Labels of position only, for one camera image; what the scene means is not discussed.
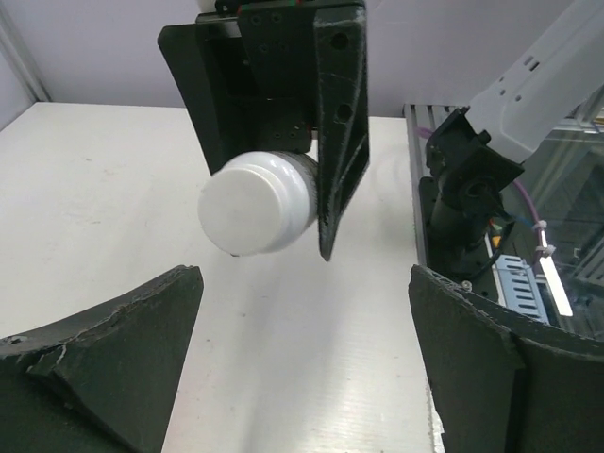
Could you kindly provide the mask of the white pill bottle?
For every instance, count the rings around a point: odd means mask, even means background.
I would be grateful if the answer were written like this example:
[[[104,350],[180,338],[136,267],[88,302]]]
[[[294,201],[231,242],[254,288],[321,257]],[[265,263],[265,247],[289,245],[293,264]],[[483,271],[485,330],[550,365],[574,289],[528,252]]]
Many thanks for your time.
[[[305,154],[248,152],[210,177],[198,200],[209,240],[231,256],[277,252],[317,217],[318,163]]]

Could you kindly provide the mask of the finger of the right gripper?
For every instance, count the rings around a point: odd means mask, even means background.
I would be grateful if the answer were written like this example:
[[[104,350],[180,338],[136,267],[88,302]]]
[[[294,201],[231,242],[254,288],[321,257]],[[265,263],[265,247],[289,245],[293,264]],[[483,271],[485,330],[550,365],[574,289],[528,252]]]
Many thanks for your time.
[[[209,172],[236,154],[236,112],[211,50],[206,30],[197,25],[167,25],[158,45],[189,113]]]
[[[366,8],[316,10],[318,232],[331,259],[339,224],[369,162]]]

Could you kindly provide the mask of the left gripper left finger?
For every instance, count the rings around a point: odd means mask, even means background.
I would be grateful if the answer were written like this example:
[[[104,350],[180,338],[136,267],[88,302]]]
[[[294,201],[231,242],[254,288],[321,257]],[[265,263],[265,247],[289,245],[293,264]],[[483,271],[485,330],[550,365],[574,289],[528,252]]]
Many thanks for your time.
[[[204,291],[180,265],[1,341],[4,452],[160,452]]]

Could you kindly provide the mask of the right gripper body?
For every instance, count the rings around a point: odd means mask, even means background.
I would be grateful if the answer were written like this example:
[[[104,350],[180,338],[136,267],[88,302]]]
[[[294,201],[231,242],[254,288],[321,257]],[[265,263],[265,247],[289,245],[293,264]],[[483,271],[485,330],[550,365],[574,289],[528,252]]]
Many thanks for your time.
[[[316,10],[362,1],[219,1],[206,30],[241,151],[306,153],[317,139]]]

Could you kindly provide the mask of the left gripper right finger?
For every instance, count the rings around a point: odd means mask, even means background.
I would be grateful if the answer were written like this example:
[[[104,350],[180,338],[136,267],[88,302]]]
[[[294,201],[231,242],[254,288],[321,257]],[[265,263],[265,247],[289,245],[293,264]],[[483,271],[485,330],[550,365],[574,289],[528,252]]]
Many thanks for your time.
[[[602,451],[601,342],[421,265],[411,269],[409,299],[446,451]]]

